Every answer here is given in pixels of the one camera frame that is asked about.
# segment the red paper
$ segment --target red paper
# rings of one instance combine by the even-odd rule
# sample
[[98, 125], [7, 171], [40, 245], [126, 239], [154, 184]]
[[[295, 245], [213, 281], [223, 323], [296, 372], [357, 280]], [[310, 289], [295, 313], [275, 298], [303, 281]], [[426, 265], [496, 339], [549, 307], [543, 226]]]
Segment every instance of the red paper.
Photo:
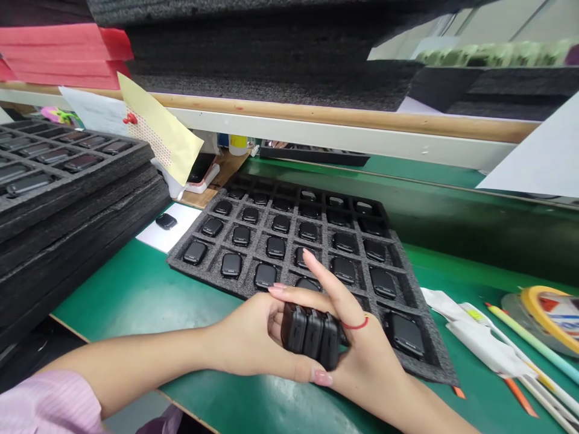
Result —
[[88, 61], [35, 61], [27, 59], [6, 59], [6, 63], [16, 74], [33, 72], [35, 74], [75, 75], [79, 77], [109, 77], [117, 71], [130, 77], [122, 60]]
[[129, 60], [133, 51], [123, 30], [96, 24], [0, 28], [0, 52], [8, 59]]
[[37, 72], [15, 72], [16, 79], [27, 83], [53, 84], [56, 86], [90, 87], [94, 89], [114, 89], [118, 90], [119, 79], [116, 74], [109, 77], [98, 77], [92, 75], [62, 75], [44, 74]]
[[0, 59], [0, 81], [14, 81], [16, 76], [3, 59]]

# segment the wooden shelf edge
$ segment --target wooden shelf edge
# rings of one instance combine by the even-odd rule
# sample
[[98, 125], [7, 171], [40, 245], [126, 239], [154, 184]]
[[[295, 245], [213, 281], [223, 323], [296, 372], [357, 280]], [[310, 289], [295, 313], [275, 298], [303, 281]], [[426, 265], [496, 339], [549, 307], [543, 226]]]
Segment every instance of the wooden shelf edge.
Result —
[[[18, 81], [0, 83], [0, 89], [60, 95], [58, 86], [42, 86]], [[120, 90], [86, 89], [87, 92], [122, 99]], [[434, 136], [493, 142], [521, 143], [540, 124], [536, 122], [474, 119], [449, 116], [414, 115], [410, 113], [377, 112], [352, 108], [319, 107], [316, 105], [281, 104], [278, 102], [246, 101], [241, 99], [207, 98], [202, 96], [151, 94], [165, 107], [228, 113], [232, 115], [316, 122], [346, 127], [374, 128]]]

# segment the orange pen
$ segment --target orange pen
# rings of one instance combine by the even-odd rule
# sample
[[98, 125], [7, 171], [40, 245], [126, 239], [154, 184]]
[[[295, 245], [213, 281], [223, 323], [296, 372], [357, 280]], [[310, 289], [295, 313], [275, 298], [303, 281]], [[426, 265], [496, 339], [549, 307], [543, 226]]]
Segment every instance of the orange pen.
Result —
[[529, 413], [531, 416], [539, 418], [539, 415], [535, 413], [535, 410], [533, 410], [533, 407], [531, 407], [531, 403], [527, 400], [526, 396], [523, 395], [523, 392], [521, 392], [521, 390], [517, 386], [517, 383], [515, 383], [513, 379], [504, 379], [504, 380], [508, 388], [511, 389], [511, 392], [517, 398], [517, 401], [525, 409], [525, 411]]

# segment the white shelf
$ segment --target white shelf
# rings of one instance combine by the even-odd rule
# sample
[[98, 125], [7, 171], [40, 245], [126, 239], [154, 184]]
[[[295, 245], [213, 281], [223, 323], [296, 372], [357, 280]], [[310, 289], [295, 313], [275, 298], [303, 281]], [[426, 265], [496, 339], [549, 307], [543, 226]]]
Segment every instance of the white shelf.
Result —
[[[61, 95], [0, 89], [0, 101], [70, 109]], [[490, 171], [515, 143], [167, 107], [186, 127]]]

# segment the red pushpin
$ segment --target red pushpin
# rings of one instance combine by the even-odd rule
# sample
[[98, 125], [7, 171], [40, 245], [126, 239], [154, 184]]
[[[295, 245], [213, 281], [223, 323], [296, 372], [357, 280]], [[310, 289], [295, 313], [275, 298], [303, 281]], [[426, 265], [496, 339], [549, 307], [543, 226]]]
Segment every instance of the red pushpin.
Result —
[[130, 122], [131, 124], [136, 125], [136, 123], [137, 123], [137, 117], [136, 117], [134, 114], [129, 113], [129, 114], [127, 115], [127, 117], [126, 117], [125, 119], [123, 119], [122, 121], [123, 121], [125, 124], [128, 124], [128, 123]]

